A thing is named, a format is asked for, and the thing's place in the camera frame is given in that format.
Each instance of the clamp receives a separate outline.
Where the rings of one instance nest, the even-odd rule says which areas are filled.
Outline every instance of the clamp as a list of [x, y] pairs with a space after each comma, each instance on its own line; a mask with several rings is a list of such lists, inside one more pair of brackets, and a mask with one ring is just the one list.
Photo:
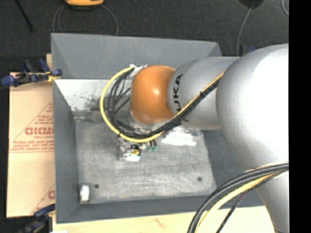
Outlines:
[[27, 83], [36, 83], [39, 81], [52, 81], [59, 78], [63, 72], [61, 69], [51, 70], [45, 60], [39, 60], [39, 66], [42, 71], [34, 72], [34, 68], [29, 60], [22, 63], [22, 71], [15, 75], [7, 75], [1, 78], [2, 86], [19, 86]]

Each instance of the black cable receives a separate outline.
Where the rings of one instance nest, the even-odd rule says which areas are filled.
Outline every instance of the black cable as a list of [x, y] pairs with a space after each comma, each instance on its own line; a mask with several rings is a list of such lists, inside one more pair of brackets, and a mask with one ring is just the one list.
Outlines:
[[130, 100], [130, 98], [126, 99], [115, 111], [115, 114], [118, 113], [118, 111]]
[[247, 197], [247, 195], [249, 193], [251, 193], [251, 191], [253, 191], [255, 188], [257, 188], [258, 186], [268, 182], [269, 180], [275, 178], [276, 176], [278, 176], [279, 174], [273, 175], [267, 179], [265, 179], [264, 181], [260, 182], [257, 185], [254, 185], [252, 188], [248, 189], [246, 192], [244, 192], [239, 199], [233, 204], [233, 206], [231, 207], [230, 211], [228, 212], [228, 214], [226, 215], [226, 217], [224, 218], [224, 220], [222, 221], [221, 225], [219, 226], [218, 230], [216, 233], [220, 233], [220, 231], [223, 229], [223, 227], [225, 226], [225, 224], [228, 222], [230, 216], [232, 215], [232, 213], [234, 212], [234, 210], [238, 207], [238, 205], [243, 201], [244, 198]]
[[272, 165], [268, 167], [262, 167], [255, 170], [251, 170], [245, 174], [241, 174], [233, 179], [231, 179], [228, 182], [225, 182], [223, 185], [218, 187], [200, 206], [200, 208], [197, 210], [196, 214], [192, 218], [192, 221], [189, 225], [187, 233], [194, 233], [195, 229], [197, 227], [197, 224], [206, 208], [209, 206], [209, 204], [218, 196], [222, 195], [226, 191], [230, 189], [234, 189], [239, 185], [243, 185], [244, 183], [250, 182], [252, 180], [261, 178], [263, 176], [275, 173], [277, 171], [286, 171], [289, 168], [289, 164], [279, 164], [279, 165]]
[[34, 28], [33, 24], [31, 23], [31, 21], [29, 20], [29, 18], [27, 16], [26, 12], [24, 11], [23, 7], [21, 6], [21, 4], [19, 3], [18, 0], [14, 0], [14, 1], [15, 1], [16, 5], [18, 6], [20, 12], [23, 14], [23, 16], [24, 16], [24, 18], [25, 18], [25, 20], [26, 20], [26, 22], [27, 22], [27, 24], [29, 26], [30, 31], [32, 33], [34, 33], [35, 32], [35, 28]]

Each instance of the yellow cable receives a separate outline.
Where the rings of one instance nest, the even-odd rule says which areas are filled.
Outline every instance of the yellow cable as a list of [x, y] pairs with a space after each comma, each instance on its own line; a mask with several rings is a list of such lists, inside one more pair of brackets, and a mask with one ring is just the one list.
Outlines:
[[[162, 131], [160, 133], [157, 133], [157, 134], [154, 134], [150, 137], [147, 137], [147, 138], [144, 138], [144, 139], [135, 139], [135, 138], [131, 138], [131, 137], [128, 137], [126, 135], [124, 135], [123, 133], [121, 133], [118, 129], [116, 129], [112, 124], [111, 122], [109, 121], [109, 119], [107, 118], [106, 114], [105, 114], [105, 111], [104, 111], [104, 98], [106, 96], [106, 92], [109, 88], [109, 86], [112, 84], [112, 82], [117, 79], [119, 76], [121, 76], [122, 74], [130, 71], [131, 69], [133, 69], [135, 67], [128, 67], [128, 68], [125, 68], [123, 70], [121, 70], [120, 72], [118, 72], [117, 74], [115, 74], [109, 81], [108, 83], [105, 85], [103, 91], [102, 91], [102, 94], [101, 94], [101, 99], [100, 99], [100, 109], [101, 109], [101, 113], [102, 113], [102, 117], [105, 121], [105, 123], [107, 124], [107, 126], [114, 132], [116, 133], [117, 135], [121, 136], [123, 139], [127, 140], [127, 141], [131, 141], [131, 142], [137, 142], [137, 143], [143, 143], [143, 142], [149, 142], [151, 140], [154, 140], [156, 139], [157, 137], [159, 137], [160, 135], [162, 135], [165, 131]], [[224, 74], [225, 72], [222, 72], [220, 75], [218, 75], [211, 83], [209, 83], [201, 92], [204, 92], [205, 90], [207, 90], [211, 85], [213, 85], [216, 81], [218, 81]], [[197, 99], [198, 97], [200, 96], [200, 93], [198, 95], [196, 95], [184, 108], [182, 108], [174, 117], [176, 118], [179, 114], [181, 114], [183, 111], [185, 111], [190, 105], [191, 103]]]
[[245, 192], [248, 189], [251, 189], [252, 187], [254, 187], [255, 185], [259, 184], [260, 182], [270, 178], [271, 176], [276, 175], [278, 172], [275, 172], [273, 174], [269, 174], [266, 176], [263, 176], [261, 178], [258, 178], [254, 181], [250, 181], [249, 183], [246, 183], [245, 185], [237, 188], [236, 190], [234, 190], [233, 192], [229, 193], [228, 195], [224, 196], [221, 200], [219, 200], [217, 203], [215, 203], [213, 205], [213, 207], [211, 207], [208, 211], [206, 211], [205, 215], [201, 218], [201, 220], [199, 221], [197, 228], [195, 230], [195, 233], [199, 233], [202, 232], [203, 230], [203, 224], [207, 222], [207, 219], [210, 217], [210, 215], [217, 211], [220, 207], [222, 207], [225, 203], [227, 203], [229, 200], [231, 200], [232, 198], [234, 198], [235, 196], [237, 196], [238, 194]]

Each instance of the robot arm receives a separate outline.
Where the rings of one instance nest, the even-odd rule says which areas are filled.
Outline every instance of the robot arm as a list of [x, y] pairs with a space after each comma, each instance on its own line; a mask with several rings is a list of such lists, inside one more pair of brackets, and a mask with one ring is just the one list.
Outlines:
[[[172, 119], [206, 84], [224, 72], [183, 124], [222, 129], [241, 166], [253, 169], [289, 161], [289, 45], [277, 45], [238, 57], [209, 57], [172, 70], [153, 66], [132, 82], [130, 114], [141, 127]], [[289, 232], [288, 173], [258, 188], [275, 231]]]

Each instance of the black floor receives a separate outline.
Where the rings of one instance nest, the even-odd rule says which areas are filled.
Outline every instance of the black floor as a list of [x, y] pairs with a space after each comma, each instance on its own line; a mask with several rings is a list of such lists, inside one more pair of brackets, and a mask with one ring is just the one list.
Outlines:
[[[19, 2], [35, 32], [30, 31], [14, 0], [0, 0], [1, 77], [9, 70], [20, 69], [25, 58], [36, 60], [46, 56], [51, 51], [52, 31], [116, 34], [114, 17], [104, 8], [90, 11], [62, 9], [63, 0]], [[289, 16], [286, 13], [289, 0], [106, 0], [105, 6], [118, 20], [119, 35], [215, 41], [226, 56], [242, 54], [242, 47], [261, 48], [289, 42]], [[56, 11], [61, 11], [59, 16], [55, 15]], [[0, 233], [14, 232], [30, 220], [4, 218], [7, 100], [7, 89], [1, 89]]]

